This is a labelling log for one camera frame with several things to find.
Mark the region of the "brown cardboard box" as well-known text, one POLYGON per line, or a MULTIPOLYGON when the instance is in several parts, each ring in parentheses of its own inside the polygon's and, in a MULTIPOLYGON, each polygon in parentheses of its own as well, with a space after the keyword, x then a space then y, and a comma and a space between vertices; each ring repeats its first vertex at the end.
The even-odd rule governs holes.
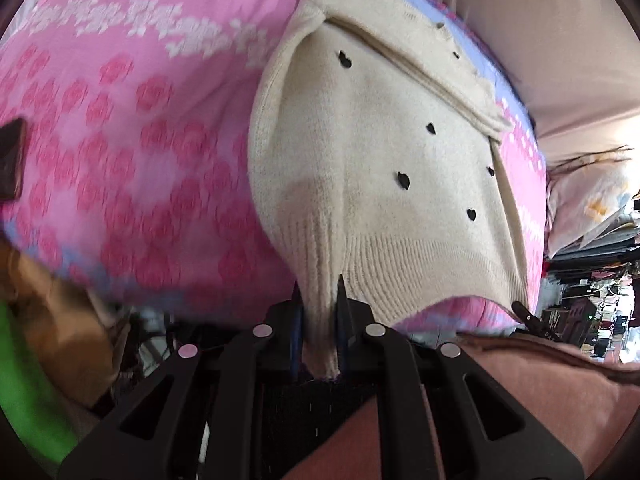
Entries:
POLYGON ((1 299, 29 348, 66 398, 91 408, 114 385, 130 325, 129 316, 51 273, 1 241, 1 299))

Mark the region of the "green cloth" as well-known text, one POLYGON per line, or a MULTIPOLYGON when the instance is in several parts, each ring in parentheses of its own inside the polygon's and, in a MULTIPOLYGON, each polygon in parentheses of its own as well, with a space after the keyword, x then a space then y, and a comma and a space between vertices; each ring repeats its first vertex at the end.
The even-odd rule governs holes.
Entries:
POLYGON ((1 409, 29 455, 56 474, 78 437, 6 304, 1 306, 1 409))

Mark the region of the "floral pillow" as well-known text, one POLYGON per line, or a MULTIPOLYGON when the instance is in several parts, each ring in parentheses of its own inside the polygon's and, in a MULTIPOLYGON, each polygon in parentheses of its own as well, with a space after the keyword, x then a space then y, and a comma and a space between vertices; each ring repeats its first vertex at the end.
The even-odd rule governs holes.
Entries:
POLYGON ((624 209, 639 192, 639 157, 631 150, 580 156, 547 171, 546 256, 553 258, 624 209))

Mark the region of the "pink pants leg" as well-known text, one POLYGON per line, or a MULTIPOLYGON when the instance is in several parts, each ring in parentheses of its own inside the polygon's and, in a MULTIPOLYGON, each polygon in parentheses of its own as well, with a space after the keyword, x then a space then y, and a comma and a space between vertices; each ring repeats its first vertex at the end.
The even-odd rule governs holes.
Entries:
POLYGON ((419 414, 370 401, 290 479, 635 479, 639 367, 531 336, 416 350, 419 414))

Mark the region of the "cream knit sweater black hearts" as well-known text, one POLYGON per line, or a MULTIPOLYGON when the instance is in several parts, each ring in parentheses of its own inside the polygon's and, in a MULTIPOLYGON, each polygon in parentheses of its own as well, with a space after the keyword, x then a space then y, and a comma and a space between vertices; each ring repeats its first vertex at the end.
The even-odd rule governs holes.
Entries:
POLYGON ((396 325, 458 297, 526 302, 492 84, 406 0, 299 0, 262 74, 248 174, 294 274, 312 374, 337 374, 345 287, 396 325))

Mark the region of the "beige curtain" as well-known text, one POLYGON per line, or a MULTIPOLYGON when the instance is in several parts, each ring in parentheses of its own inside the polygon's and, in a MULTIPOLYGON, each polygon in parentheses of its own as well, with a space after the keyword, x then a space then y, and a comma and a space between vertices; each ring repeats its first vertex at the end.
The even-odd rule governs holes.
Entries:
POLYGON ((551 165, 639 148, 639 39, 615 0, 439 0, 484 41, 551 165))

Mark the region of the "pink blue floral bedsheet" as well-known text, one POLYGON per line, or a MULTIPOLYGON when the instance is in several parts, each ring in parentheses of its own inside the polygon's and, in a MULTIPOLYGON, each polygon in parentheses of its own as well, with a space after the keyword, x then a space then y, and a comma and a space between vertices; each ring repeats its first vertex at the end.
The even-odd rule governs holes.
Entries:
POLYGON ((257 218, 250 109, 298 0, 25 0, 1 43, 23 118, 14 246, 106 299, 232 325, 299 282, 257 218))

